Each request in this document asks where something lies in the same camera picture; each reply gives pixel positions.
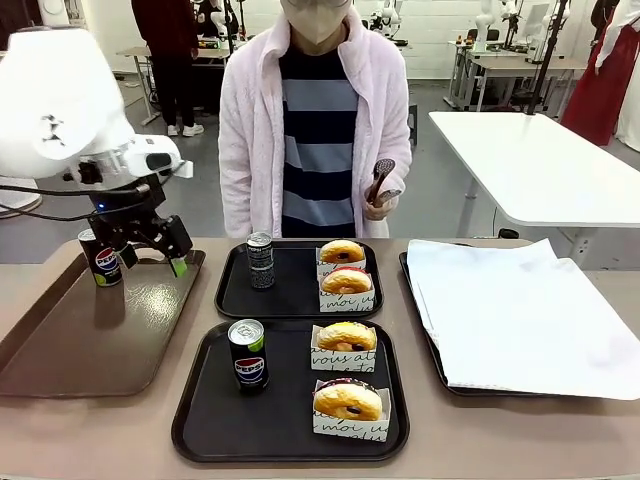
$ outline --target face mask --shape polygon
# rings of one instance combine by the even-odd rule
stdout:
[[[335,32],[347,16],[351,1],[342,0],[280,0],[284,14],[300,35],[319,45]]]

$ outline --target brown tray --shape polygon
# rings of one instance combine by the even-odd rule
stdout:
[[[140,259],[123,281],[96,286],[84,255],[0,343],[0,396],[135,395],[158,370],[205,253],[175,278],[166,261]]]

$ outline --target hand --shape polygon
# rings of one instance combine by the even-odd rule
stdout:
[[[381,207],[374,207],[370,203],[367,202],[367,197],[369,196],[369,191],[371,187],[367,188],[366,192],[364,192],[364,217],[367,220],[372,220],[374,222],[379,222],[384,220],[391,210],[394,209],[393,201],[388,201],[384,203]]]

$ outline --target pink fleece jacket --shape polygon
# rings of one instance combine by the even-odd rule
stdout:
[[[360,96],[353,144],[353,202],[360,238],[388,237],[386,221],[364,218],[364,192],[379,159],[396,168],[382,190],[404,191],[411,147],[407,117],[409,91],[404,59],[393,43],[362,26],[351,8],[349,38],[338,47],[347,78]],[[220,188],[225,228],[230,237],[254,231],[282,236],[284,121],[278,59],[289,48],[284,15],[276,25],[233,54],[220,103]],[[397,198],[392,200],[397,205]]]

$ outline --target can lid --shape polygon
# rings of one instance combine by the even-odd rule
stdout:
[[[247,237],[247,245],[250,247],[264,247],[271,243],[271,235],[264,232],[255,232]]]
[[[251,345],[262,338],[264,327],[259,321],[250,318],[239,320],[229,327],[227,335],[236,345]]]
[[[93,233],[93,230],[87,228],[78,234],[78,240],[83,242],[90,242],[96,239],[96,234]]]

